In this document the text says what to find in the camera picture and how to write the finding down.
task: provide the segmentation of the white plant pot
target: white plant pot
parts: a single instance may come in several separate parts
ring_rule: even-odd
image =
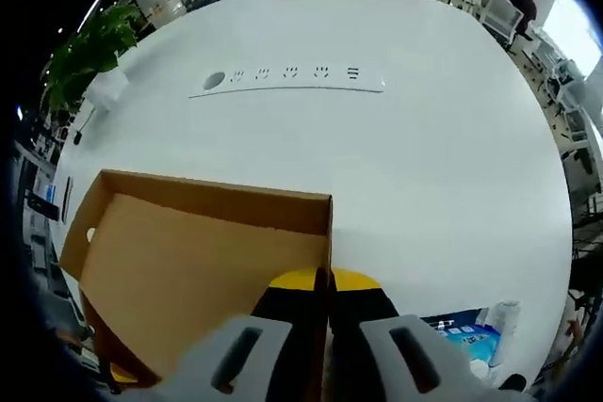
[[[110,111],[128,86],[125,72],[118,66],[111,71],[99,72],[84,92],[84,98],[99,110]]]

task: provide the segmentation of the power strip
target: power strip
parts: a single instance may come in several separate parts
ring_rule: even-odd
[[[385,82],[378,72],[357,65],[266,65],[207,73],[196,82],[189,97],[269,88],[330,88],[381,93],[385,91]]]

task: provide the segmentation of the green leaves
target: green leaves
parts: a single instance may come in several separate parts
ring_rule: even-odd
[[[55,51],[42,102],[53,112],[77,111],[96,74],[117,67],[118,55],[137,45],[130,21],[139,15],[136,7],[122,5],[94,13],[79,34]]]

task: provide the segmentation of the cardboard box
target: cardboard box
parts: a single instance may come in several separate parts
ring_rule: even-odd
[[[150,385],[225,320],[251,313],[274,278],[328,269],[331,218],[328,195],[103,170],[60,265],[79,281],[97,353]],[[318,345],[317,362],[323,353]]]

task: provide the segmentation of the window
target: window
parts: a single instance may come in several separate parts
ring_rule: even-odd
[[[585,76],[593,71],[601,50],[594,39],[593,26],[578,2],[555,0],[543,29]]]

